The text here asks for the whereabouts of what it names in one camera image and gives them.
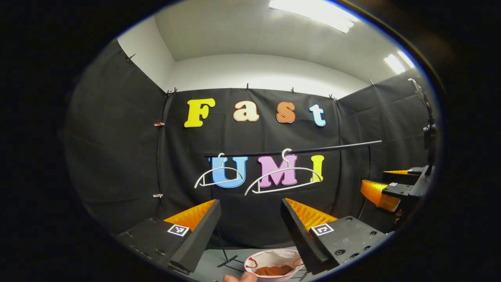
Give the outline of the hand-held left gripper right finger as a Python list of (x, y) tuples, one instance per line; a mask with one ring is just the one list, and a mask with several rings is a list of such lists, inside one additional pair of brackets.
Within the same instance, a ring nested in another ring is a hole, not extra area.
[(313, 214), (300, 214), (309, 209), (311, 207), (288, 198), (281, 201), (281, 217), (306, 271), (313, 275), (349, 264), (381, 246), (392, 235), (353, 216), (306, 227), (307, 219), (320, 216), (315, 209), (312, 209)]

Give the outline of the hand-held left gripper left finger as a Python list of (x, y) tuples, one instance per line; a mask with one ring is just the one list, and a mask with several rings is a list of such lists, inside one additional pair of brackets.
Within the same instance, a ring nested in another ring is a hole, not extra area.
[(193, 273), (221, 214), (220, 200), (213, 199), (166, 219), (148, 218), (117, 241), (163, 271)]

